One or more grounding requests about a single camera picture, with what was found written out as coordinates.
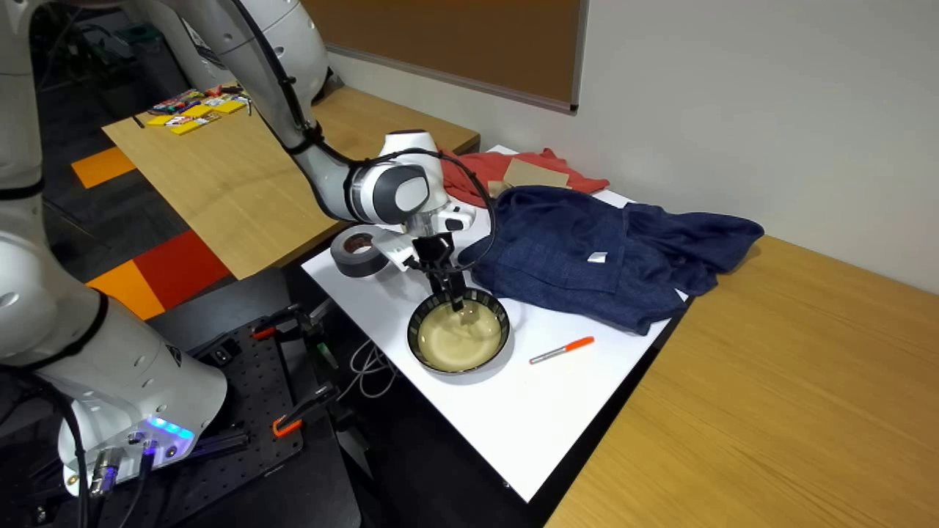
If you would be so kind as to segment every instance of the wall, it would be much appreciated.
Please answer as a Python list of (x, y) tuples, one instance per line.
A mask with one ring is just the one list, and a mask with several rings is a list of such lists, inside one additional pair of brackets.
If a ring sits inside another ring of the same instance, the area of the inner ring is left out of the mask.
[(556, 146), (629, 196), (747, 215), (939, 291), (936, 0), (593, 0), (578, 115), (334, 68), (487, 143)]

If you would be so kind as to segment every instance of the wooden surface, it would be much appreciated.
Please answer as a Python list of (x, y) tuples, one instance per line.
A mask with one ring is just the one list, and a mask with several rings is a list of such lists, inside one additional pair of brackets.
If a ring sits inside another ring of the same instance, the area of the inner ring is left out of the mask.
[(588, 0), (305, 0), (333, 49), (574, 108)]
[[(352, 158), (377, 155), (395, 130), (428, 130), (452, 153), (480, 146), (480, 134), (464, 126), (352, 89), (321, 99), (314, 115), (326, 140)], [(238, 111), (183, 137), (135, 121), (113, 124), (107, 134), (236, 278), (311, 249), (337, 225), (260, 115)]]
[(939, 526), (939, 296), (761, 240), (550, 526)]

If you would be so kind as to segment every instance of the bulletin board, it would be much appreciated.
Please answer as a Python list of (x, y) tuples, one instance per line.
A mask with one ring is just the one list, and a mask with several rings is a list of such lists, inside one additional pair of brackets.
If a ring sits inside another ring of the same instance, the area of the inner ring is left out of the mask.
[(302, 0), (326, 43), (562, 111), (578, 108), (588, 0)]

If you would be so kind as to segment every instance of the wooden desk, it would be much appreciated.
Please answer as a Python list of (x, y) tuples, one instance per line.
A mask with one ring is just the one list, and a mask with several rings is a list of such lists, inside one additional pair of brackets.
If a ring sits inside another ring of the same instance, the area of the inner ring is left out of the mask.
[(761, 240), (550, 526), (939, 526), (939, 296)]
[[(480, 146), (480, 134), (464, 126), (352, 89), (333, 90), (314, 115), (326, 140), (352, 158), (377, 155), (395, 130), (428, 130), (450, 153)], [(241, 111), (183, 137), (135, 121), (113, 124), (107, 134), (236, 278), (311, 249), (337, 225), (260, 115)]]

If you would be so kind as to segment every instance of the pen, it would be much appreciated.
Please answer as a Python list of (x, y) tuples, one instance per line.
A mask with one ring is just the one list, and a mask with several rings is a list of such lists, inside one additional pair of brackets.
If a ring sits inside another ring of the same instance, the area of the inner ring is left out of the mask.
[(559, 350), (550, 350), (550, 351), (540, 351), (540, 354), (533, 354), (528, 365), (543, 365), (550, 357), (559, 357), (559, 354), (566, 354), (566, 351), (577, 351), (577, 350), (585, 350), (593, 343), (593, 335), (582, 337), (582, 341), (574, 341), (566, 347), (559, 347)]

